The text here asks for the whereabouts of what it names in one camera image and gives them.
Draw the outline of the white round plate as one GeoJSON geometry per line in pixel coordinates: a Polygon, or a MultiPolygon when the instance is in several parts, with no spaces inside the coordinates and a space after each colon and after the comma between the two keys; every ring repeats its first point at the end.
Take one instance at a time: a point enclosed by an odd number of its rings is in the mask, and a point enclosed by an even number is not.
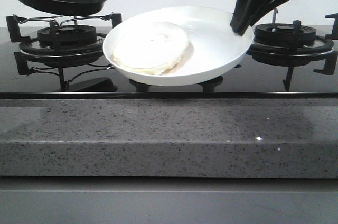
{"type": "Polygon", "coordinates": [[[152,86],[185,86],[216,78],[235,67],[253,41],[252,29],[236,34],[226,11],[196,6],[169,7],[131,17],[106,36],[103,42],[105,57],[127,78],[152,86]],[[183,59],[161,75],[126,71],[111,58],[112,50],[121,37],[138,27],[155,22],[170,22],[180,26],[188,35],[190,46],[183,59]]]}

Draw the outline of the white fried egg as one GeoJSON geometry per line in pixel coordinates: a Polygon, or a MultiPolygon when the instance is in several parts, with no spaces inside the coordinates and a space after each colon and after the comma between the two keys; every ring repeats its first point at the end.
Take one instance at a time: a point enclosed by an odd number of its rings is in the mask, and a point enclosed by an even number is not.
{"type": "Polygon", "coordinates": [[[111,58],[126,71],[161,75],[183,59],[189,46],[189,37],[180,26],[155,22],[125,33],[111,58]]]}

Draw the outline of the right black burner grate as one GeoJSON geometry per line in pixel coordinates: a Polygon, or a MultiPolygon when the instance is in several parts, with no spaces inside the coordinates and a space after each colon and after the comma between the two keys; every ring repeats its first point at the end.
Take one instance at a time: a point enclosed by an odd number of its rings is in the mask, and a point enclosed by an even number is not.
{"type": "MultiPolygon", "coordinates": [[[[275,24],[277,9],[274,9],[272,24],[275,24]]],[[[296,67],[304,67],[315,61],[323,62],[323,68],[314,69],[314,73],[325,76],[333,76],[337,69],[337,49],[334,47],[334,42],[337,40],[337,14],[326,15],[325,18],[332,19],[333,26],[330,34],[325,36],[318,35],[316,29],[315,42],[311,46],[290,46],[278,47],[264,45],[253,40],[253,44],[247,51],[247,54],[257,62],[274,66],[287,68],[286,78],[283,80],[283,85],[286,91],[290,91],[292,86],[292,77],[296,67]]],[[[296,35],[299,34],[300,20],[295,20],[292,23],[295,27],[296,35]]]]}

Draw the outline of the black burner grate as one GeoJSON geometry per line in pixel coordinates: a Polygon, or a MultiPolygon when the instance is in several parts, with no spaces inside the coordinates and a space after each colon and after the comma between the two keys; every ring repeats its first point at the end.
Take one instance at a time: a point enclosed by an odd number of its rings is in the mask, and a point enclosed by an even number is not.
{"type": "MultiPolygon", "coordinates": [[[[277,9],[274,9],[272,24],[275,24],[277,9]]],[[[325,18],[332,19],[333,26],[330,34],[325,36],[318,35],[316,29],[315,42],[311,46],[290,46],[278,47],[264,45],[253,40],[253,44],[247,51],[247,54],[257,62],[274,66],[287,68],[286,78],[283,80],[283,85],[286,91],[290,91],[292,86],[292,77],[296,67],[304,67],[315,61],[323,62],[323,68],[314,69],[314,73],[325,76],[333,76],[337,69],[337,49],[334,47],[334,42],[337,40],[337,14],[326,15],[325,18]]],[[[295,20],[292,23],[295,27],[296,35],[299,34],[300,20],[295,20]]]]}
{"type": "Polygon", "coordinates": [[[82,16],[74,17],[57,22],[58,16],[51,17],[36,17],[23,18],[17,15],[7,16],[7,28],[10,35],[11,42],[18,43],[19,52],[14,53],[15,62],[20,75],[29,75],[40,71],[40,69],[33,69],[28,67],[28,62],[42,63],[50,68],[57,68],[62,70],[67,67],[77,67],[97,61],[103,56],[103,41],[106,37],[104,33],[97,32],[97,42],[85,46],[60,46],[57,41],[53,41],[54,47],[42,47],[36,37],[22,36],[20,25],[28,21],[42,21],[47,22],[51,28],[52,36],[55,37],[56,30],[66,25],[79,25],[80,20],[98,19],[108,21],[112,27],[116,27],[122,22],[122,14],[111,13],[105,16],[82,16]]]}

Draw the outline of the left black burner grate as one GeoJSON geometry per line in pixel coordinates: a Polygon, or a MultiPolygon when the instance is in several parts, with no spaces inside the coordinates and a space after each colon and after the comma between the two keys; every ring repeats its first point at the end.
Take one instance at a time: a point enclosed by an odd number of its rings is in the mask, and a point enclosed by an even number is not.
{"type": "Polygon", "coordinates": [[[112,27],[116,27],[122,22],[122,14],[111,13],[105,16],[82,16],[74,17],[57,22],[58,16],[51,17],[36,17],[23,18],[17,15],[7,16],[7,28],[10,35],[11,42],[18,43],[19,52],[14,53],[15,62],[20,75],[29,75],[40,71],[40,69],[33,69],[28,67],[28,62],[42,63],[50,68],[57,68],[62,70],[67,67],[77,67],[97,61],[103,56],[103,41],[106,37],[104,33],[97,32],[97,42],[85,46],[60,46],[57,41],[53,41],[54,47],[42,47],[36,37],[22,36],[20,25],[28,21],[42,21],[47,22],[51,28],[52,36],[55,37],[56,30],[66,25],[79,25],[80,20],[98,19],[108,21],[112,27]]]}

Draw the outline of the black glass gas hob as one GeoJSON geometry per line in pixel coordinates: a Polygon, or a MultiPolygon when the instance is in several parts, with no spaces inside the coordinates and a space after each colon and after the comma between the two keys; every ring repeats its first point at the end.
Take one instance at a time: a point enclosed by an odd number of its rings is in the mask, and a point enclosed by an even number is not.
{"type": "Polygon", "coordinates": [[[282,61],[248,54],[207,82],[157,87],[130,80],[104,57],[51,63],[26,57],[1,28],[2,99],[336,98],[337,52],[282,61]]]}

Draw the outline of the grey cabinet drawer front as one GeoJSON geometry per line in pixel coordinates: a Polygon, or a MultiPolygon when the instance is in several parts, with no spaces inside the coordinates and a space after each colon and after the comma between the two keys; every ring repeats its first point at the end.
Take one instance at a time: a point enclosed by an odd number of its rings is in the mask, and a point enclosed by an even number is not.
{"type": "Polygon", "coordinates": [[[1,223],[337,223],[337,180],[2,178],[1,223]]]}

